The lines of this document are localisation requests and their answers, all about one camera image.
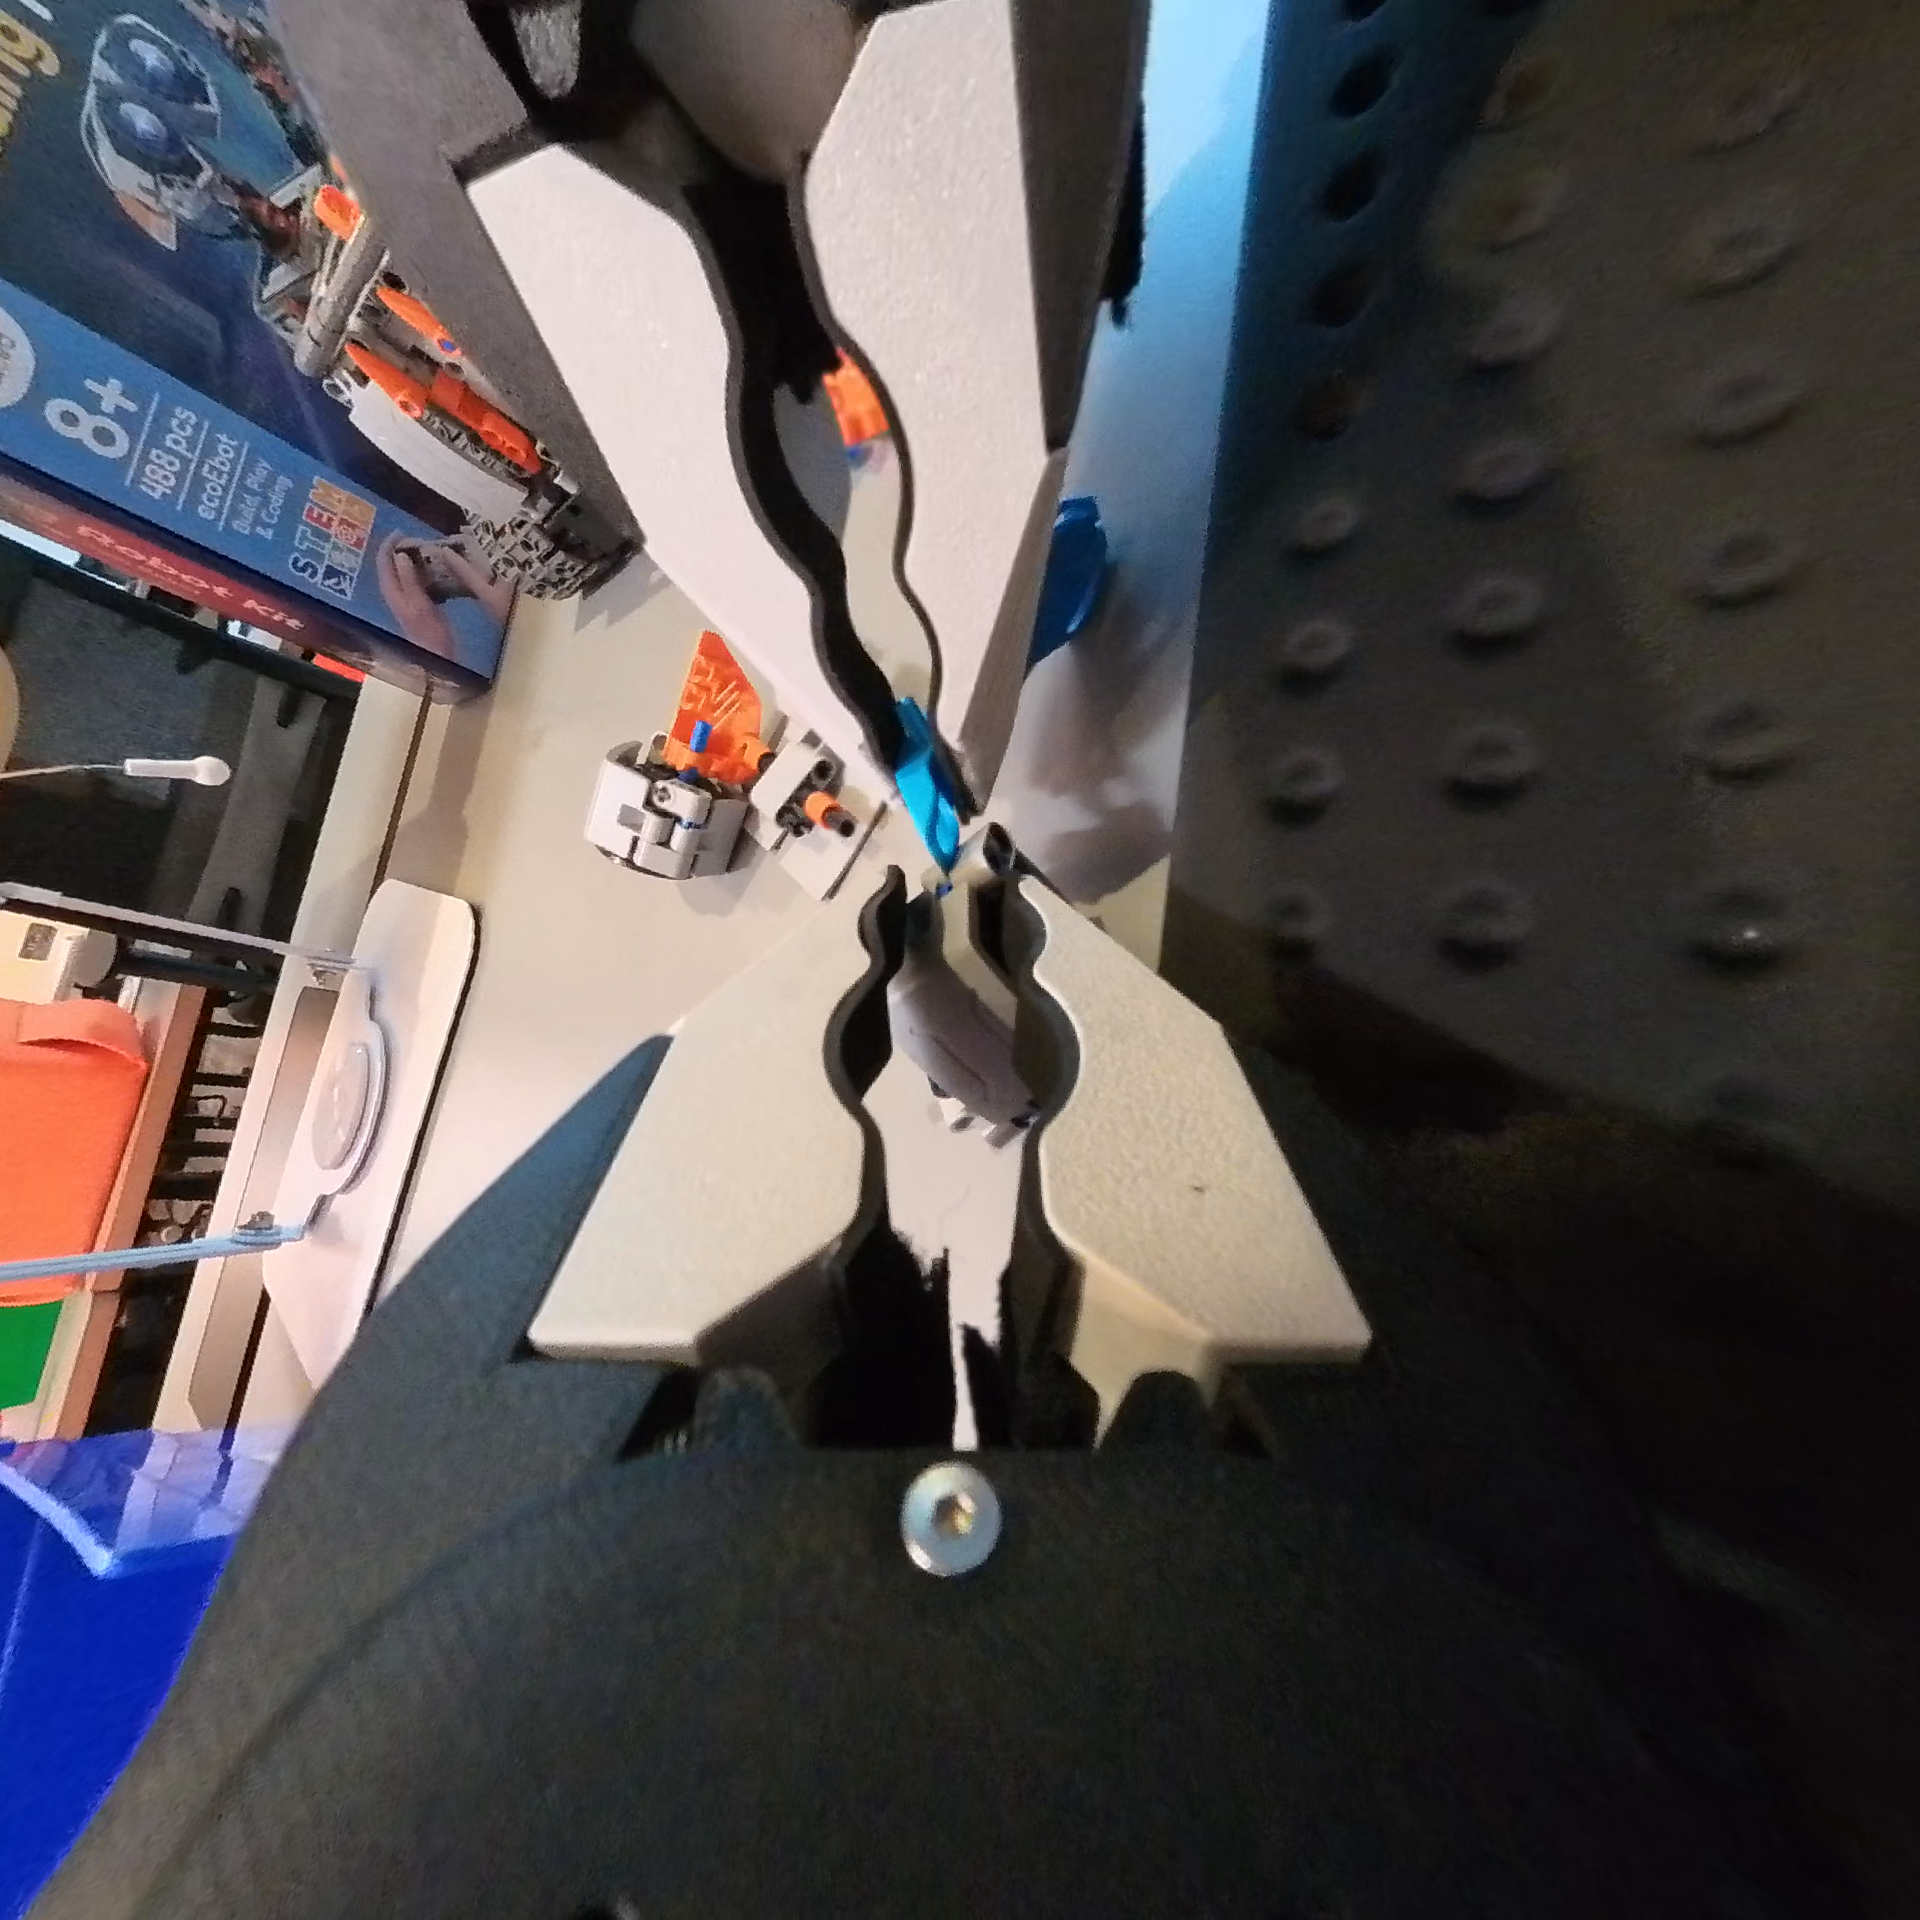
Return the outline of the white zip tie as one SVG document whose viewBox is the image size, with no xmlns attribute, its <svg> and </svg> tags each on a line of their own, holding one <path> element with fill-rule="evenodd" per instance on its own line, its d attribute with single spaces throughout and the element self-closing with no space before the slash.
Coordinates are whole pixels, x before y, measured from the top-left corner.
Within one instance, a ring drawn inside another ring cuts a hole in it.
<svg viewBox="0 0 1920 1920">
<path fill-rule="evenodd" d="M 220 790 L 232 780 L 232 766 L 224 758 L 124 758 L 107 763 L 54 763 L 20 766 L 0 776 L 2 784 L 54 780 L 54 778 L 124 778 L 155 784 L 190 784 Z"/>
</svg>

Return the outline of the dark red robot kit box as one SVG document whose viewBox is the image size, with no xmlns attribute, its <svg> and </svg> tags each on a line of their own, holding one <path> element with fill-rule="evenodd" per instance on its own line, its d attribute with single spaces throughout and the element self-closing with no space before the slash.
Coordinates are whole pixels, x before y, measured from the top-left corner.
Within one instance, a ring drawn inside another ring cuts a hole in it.
<svg viewBox="0 0 1920 1920">
<path fill-rule="evenodd" d="M 224 563 L 150 537 L 131 518 L 2 463 L 2 540 L 92 606 L 125 616 L 178 646 L 180 671 L 234 663 L 268 684 L 345 703 L 367 687 L 361 660 L 315 646 L 312 624 Z"/>
</svg>

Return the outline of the grey block module orange part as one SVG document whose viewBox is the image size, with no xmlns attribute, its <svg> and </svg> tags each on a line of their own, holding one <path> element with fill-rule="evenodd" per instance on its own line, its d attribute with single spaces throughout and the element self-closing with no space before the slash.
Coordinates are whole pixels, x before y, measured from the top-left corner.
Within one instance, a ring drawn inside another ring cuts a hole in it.
<svg viewBox="0 0 1920 1920">
<path fill-rule="evenodd" d="M 784 716 L 728 643 L 702 631 L 667 733 L 614 747 L 600 763 L 588 847 L 648 880 L 727 877 L 781 728 Z"/>
</svg>

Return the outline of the grey block module blue pin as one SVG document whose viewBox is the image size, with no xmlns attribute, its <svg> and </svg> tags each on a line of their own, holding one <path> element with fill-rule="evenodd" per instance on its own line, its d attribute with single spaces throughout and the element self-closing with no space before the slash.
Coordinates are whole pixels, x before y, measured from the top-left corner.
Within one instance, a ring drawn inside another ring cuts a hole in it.
<svg viewBox="0 0 1920 1920">
<path fill-rule="evenodd" d="M 922 1071 L 942 1128 L 988 1148 L 1014 1143 L 1041 1110 L 1018 1068 L 1018 988 L 1004 958 L 1004 883 L 1014 871 L 1018 848 L 1000 826 L 971 836 L 951 871 L 908 900 L 885 988 L 895 1050 Z"/>
</svg>

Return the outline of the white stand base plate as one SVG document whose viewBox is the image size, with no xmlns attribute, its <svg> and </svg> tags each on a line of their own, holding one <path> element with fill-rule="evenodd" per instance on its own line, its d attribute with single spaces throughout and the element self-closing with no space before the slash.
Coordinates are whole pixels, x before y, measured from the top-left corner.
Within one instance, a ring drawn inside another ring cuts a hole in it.
<svg viewBox="0 0 1920 1920">
<path fill-rule="evenodd" d="M 295 1421 L 390 1286 L 401 1203 L 477 961 L 470 900 L 380 880 L 352 936 L 285 948 L 210 1237 L 254 1214 L 301 1244 L 200 1261 L 157 1433 Z"/>
</svg>

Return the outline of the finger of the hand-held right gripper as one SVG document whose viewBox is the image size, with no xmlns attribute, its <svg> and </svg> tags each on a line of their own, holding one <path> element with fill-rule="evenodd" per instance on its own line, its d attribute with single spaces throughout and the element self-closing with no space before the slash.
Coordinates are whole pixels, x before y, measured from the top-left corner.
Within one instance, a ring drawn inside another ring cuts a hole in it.
<svg viewBox="0 0 1920 1920">
<path fill-rule="evenodd" d="M 834 530 L 781 444 L 781 381 L 682 197 L 645 197 L 561 143 L 465 186 L 605 460 L 642 548 L 850 763 L 902 751 L 860 643 Z"/>
<path fill-rule="evenodd" d="M 957 807 L 1011 743 L 1144 127 L 1150 4 L 905 4 L 802 164 L 830 330 L 900 448 L 895 578 Z"/>
</svg>

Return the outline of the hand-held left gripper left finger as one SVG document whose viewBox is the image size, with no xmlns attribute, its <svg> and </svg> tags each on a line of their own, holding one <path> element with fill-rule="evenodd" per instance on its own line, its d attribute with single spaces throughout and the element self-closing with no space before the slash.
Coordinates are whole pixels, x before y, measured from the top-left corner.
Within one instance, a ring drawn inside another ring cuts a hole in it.
<svg viewBox="0 0 1920 1920">
<path fill-rule="evenodd" d="M 864 1094 L 902 910 L 902 874 L 855 880 L 678 1023 L 531 1318 L 542 1357 L 838 1357 L 845 1264 L 885 1213 Z"/>
</svg>

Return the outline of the blue robot kit box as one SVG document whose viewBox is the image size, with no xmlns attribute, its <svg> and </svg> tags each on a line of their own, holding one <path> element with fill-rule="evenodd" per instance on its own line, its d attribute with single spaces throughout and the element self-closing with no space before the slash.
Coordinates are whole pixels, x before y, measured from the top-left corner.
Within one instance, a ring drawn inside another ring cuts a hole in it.
<svg viewBox="0 0 1920 1920">
<path fill-rule="evenodd" d="M 2 460 L 470 701 L 515 588 L 254 310 L 330 157 L 264 4 L 2 6 Z"/>
</svg>

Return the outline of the small grey panel orange pin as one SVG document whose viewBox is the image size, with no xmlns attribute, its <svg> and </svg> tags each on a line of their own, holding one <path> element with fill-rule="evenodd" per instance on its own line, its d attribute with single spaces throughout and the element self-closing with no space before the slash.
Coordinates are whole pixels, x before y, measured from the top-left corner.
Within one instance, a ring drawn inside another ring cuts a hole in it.
<svg viewBox="0 0 1920 1920">
<path fill-rule="evenodd" d="M 745 828 L 810 900 L 831 900 L 867 856 L 885 800 L 815 734 L 761 756 Z"/>
</svg>

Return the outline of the blue tipped zip tie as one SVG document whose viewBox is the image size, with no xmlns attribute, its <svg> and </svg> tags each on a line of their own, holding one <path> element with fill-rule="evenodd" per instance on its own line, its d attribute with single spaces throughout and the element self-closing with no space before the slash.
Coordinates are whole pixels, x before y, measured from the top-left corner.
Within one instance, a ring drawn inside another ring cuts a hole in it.
<svg viewBox="0 0 1920 1920">
<path fill-rule="evenodd" d="M 150 1244 L 128 1248 L 92 1248 L 61 1257 L 32 1257 L 2 1264 L 2 1288 L 47 1286 L 57 1280 L 88 1280 L 97 1276 L 152 1273 L 157 1267 L 180 1267 L 200 1261 L 257 1257 L 281 1246 L 301 1244 L 312 1221 L 274 1221 L 254 1214 L 228 1234 L 190 1237 L 178 1244 Z"/>
</svg>

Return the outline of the orange storage box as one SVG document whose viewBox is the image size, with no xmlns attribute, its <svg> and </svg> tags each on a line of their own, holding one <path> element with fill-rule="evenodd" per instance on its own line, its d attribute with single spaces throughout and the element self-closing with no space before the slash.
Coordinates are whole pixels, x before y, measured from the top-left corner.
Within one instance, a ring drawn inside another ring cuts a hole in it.
<svg viewBox="0 0 1920 1920">
<path fill-rule="evenodd" d="M 150 1066 L 111 1001 L 2 1001 L 2 1261 L 92 1253 Z"/>
</svg>

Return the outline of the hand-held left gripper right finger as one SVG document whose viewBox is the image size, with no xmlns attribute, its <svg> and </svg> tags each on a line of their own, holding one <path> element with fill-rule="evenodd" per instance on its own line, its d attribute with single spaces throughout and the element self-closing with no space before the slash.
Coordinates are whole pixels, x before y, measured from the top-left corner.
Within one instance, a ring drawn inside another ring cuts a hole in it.
<svg viewBox="0 0 1920 1920">
<path fill-rule="evenodd" d="M 1225 1028 L 1038 877 L 968 877 L 1041 1110 L 1007 1367 L 1350 1363 L 1371 1330 Z"/>
</svg>

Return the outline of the light blue plastic strip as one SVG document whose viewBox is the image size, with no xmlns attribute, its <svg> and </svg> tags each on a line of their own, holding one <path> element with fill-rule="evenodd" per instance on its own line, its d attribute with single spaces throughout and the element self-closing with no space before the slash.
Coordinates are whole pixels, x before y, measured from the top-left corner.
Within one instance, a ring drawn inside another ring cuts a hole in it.
<svg viewBox="0 0 1920 1920">
<path fill-rule="evenodd" d="M 1025 648 L 1024 677 L 1032 677 L 1042 660 L 1061 654 L 1094 617 L 1112 578 L 1112 534 L 1094 494 L 1070 494 L 1061 501 L 1041 584 L 1041 604 Z M 925 710 L 900 698 L 902 751 L 895 768 L 895 786 L 917 828 L 931 867 L 934 888 L 951 887 L 951 871 L 962 848 L 962 807 L 957 800 L 957 776 L 942 768 L 934 743 L 934 727 Z"/>
</svg>

